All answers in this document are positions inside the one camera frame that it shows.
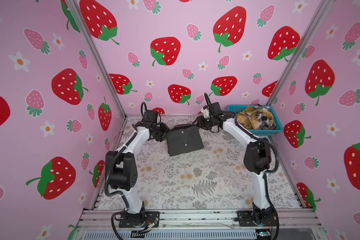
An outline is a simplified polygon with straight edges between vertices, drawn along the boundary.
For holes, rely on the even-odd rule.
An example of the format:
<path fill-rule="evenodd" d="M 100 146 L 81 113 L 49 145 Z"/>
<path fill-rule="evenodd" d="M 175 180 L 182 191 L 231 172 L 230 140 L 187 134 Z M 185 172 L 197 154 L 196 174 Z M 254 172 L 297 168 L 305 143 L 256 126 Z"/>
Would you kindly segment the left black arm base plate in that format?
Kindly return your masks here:
<path fill-rule="evenodd" d="M 147 228 L 158 227 L 160 212 L 144 212 L 140 214 L 122 213 L 119 221 L 119 228 Z"/>

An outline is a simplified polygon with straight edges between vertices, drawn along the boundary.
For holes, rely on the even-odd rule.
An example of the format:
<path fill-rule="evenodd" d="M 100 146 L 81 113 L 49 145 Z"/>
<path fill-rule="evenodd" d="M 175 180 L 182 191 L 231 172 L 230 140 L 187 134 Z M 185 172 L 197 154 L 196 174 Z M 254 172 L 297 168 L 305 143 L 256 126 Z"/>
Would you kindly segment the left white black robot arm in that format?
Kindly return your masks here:
<path fill-rule="evenodd" d="M 149 140 L 161 142 L 169 132 L 161 122 L 161 116 L 153 110 L 146 110 L 142 119 L 133 125 L 133 133 L 116 151 L 106 154 L 104 194 L 107 197 L 120 195 L 126 205 L 126 213 L 135 218 L 144 218 L 144 202 L 134 188 L 138 180 L 135 155 Z"/>

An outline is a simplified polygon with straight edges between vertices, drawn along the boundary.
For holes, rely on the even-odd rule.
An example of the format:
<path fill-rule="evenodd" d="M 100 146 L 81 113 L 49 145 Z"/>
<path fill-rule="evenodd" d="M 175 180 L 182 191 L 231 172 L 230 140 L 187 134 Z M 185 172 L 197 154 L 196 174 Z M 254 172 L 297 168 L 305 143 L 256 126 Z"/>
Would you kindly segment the dark grey pinstripe shirt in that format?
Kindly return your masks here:
<path fill-rule="evenodd" d="M 199 127 L 192 124 L 173 127 L 166 135 L 170 157 L 202 150 L 204 144 L 199 130 Z"/>

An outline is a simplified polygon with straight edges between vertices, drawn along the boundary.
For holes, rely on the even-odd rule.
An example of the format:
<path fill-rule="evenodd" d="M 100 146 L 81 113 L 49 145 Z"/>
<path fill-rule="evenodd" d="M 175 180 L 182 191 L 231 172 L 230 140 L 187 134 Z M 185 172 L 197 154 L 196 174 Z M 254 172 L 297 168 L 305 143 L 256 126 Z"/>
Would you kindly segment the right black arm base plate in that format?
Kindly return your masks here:
<path fill-rule="evenodd" d="M 273 211 L 237 211 L 236 220 L 241 227 L 277 227 L 278 220 Z"/>

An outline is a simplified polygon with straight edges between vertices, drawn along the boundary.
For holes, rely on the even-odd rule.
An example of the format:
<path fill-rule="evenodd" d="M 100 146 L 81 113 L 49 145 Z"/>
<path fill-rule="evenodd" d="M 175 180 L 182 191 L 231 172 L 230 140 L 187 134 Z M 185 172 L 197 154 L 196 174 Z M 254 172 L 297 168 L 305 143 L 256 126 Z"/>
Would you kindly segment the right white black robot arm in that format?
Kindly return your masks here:
<path fill-rule="evenodd" d="M 244 165 L 251 172 L 254 189 L 253 221 L 260 225 L 266 219 L 273 218 L 276 210 L 270 200 L 267 174 L 275 172 L 278 166 L 275 166 L 272 171 L 269 170 L 272 162 L 271 143 L 249 132 L 239 123 L 236 113 L 223 112 L 218 103 L 207 102 L 202 113 L 203 116 L 194 121 L 199 128 L 204 130 L 211 130 L 213 127 L 222 129 L 246 147 Z"/>

